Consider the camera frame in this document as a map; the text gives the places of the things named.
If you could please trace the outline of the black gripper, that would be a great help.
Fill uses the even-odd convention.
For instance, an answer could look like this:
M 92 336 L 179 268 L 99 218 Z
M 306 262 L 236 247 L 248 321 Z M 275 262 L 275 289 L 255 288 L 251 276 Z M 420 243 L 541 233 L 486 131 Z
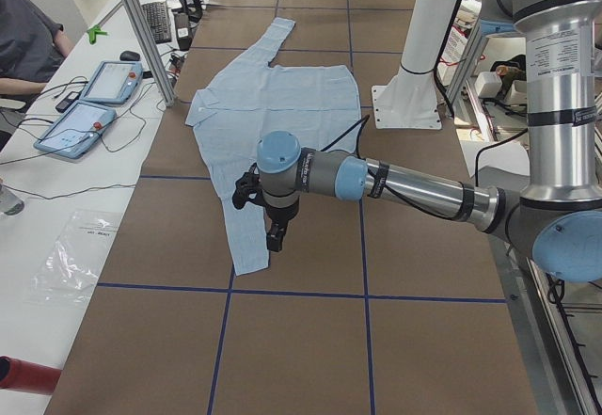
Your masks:
M 271 219 L 271 226 L 266 234 L 267 248 L 270 251 L 282 250 L 288 223 L 297 215 L 297 203 L 286 207 L 267 205 L 265 211 Z

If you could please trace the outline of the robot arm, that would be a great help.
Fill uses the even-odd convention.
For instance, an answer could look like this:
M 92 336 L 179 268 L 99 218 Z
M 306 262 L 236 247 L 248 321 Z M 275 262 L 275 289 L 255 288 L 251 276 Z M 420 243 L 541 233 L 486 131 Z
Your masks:
M 520 192 L 480 188 L 347 152 L 302 147 L 274 132 L 257 147 L 255 199 L 282 247 L 303 192 L 407 204 L 469 222 L 573 282 L 601 276 L 601 186 L 595 175 L 594 19 L 601 0 L 483 0 L 483 16 L 509 21 L 526 40 L 530 181 Z

